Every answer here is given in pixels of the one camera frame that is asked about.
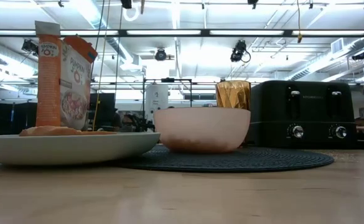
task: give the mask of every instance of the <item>desk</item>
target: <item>desk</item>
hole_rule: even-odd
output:
[[[0,166],[0,223],[364,223],[364,150],[310,170],[196,174]]]

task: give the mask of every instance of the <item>cereal box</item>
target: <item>cereal box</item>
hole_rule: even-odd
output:
[[[87,124],[91,64],[97,52],[79,36],[60,39],[60,25],[35,22],[39,37],[37,126]]]

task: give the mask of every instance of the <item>white plate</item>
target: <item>white plate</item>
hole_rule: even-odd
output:
[[[66,165],[110,161],[151,150],[159,133],[119,133],[95,136],[0,136],[0,163]]]

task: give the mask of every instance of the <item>black placemat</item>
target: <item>black placemat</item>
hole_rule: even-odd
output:
[[[270,172],[309,169],[333,161],[325,154],[300,150],[250,147],[228,154],[181,154],[156,146],[139,157],[116,161],[116,166],[181,172]]]

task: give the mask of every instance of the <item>pink bowl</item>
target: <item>pink bowl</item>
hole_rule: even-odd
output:
[[[154,124],[171,151],[225,153],[244,141],[250,118],[243,109],[169,108],[154,113]]]

